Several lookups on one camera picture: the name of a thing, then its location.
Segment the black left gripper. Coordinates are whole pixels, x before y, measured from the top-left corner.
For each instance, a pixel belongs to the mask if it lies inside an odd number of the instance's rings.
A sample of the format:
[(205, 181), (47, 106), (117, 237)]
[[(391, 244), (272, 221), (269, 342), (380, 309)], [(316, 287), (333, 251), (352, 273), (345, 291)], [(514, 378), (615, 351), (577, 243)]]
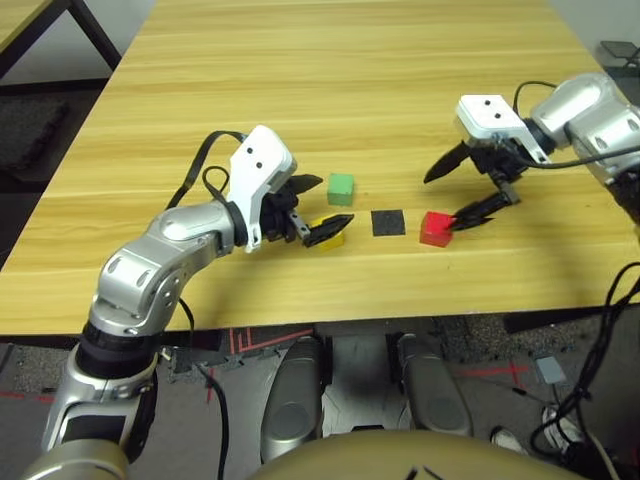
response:
[(276, 193), (267, 193), (261, 203), (260, 228), (269, 242), (302, 240), (310, 248), (340, 234), (354, 219), (353, 214), (336, 214), (307, 225), (298, 215), (298, 195), (320, 185), (323, 179), (312, 174), (293, 175)]

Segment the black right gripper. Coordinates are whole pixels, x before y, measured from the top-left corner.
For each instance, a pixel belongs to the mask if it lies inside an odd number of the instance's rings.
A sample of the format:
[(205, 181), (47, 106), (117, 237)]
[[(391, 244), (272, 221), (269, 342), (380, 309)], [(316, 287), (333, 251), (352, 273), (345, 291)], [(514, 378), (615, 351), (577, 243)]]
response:
[(461, 231), (481, 226), (491, 221), (492, 215), (504, 208), (506, 204), (520, 202), (520, 197), (513, 184), (521, 179), (528, 167), (519, 162), (516, 156), (507, 149), (501, 147), (469, 148), (464, 142), (460, 142), (430, 167), (423, 182), (427, 184), (448, 175), (469, 156), (478, 172), (487, 175), (498, 192), (456, 211), (453, 214), (454, 220), (448, 227), (450, 231)]

